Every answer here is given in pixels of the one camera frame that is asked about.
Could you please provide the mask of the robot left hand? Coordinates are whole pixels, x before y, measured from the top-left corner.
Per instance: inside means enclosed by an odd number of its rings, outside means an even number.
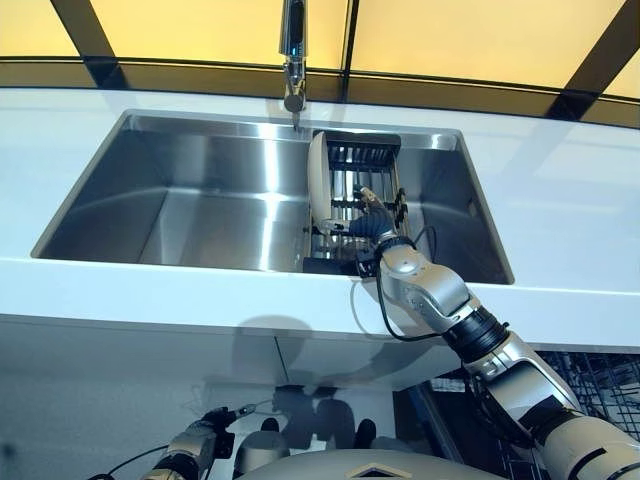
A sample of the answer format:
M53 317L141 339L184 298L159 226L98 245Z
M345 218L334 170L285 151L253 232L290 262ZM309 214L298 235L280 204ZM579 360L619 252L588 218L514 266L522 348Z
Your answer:
M224 432L237 420L253 414L256 407L256 404L246 404L235 410L229 409L228 407L216 408L207 412L201 418L201 421L216 433Z

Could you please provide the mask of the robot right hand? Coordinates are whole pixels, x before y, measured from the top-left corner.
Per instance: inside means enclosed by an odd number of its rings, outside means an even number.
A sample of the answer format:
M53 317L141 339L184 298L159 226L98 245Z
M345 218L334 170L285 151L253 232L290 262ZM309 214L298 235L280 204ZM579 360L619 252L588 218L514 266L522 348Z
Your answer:
M364 213L350 222L348 232L356 237L367 238L374 244L398 237L394 217L380 198L371 189L361 185L358 193L364 202Z

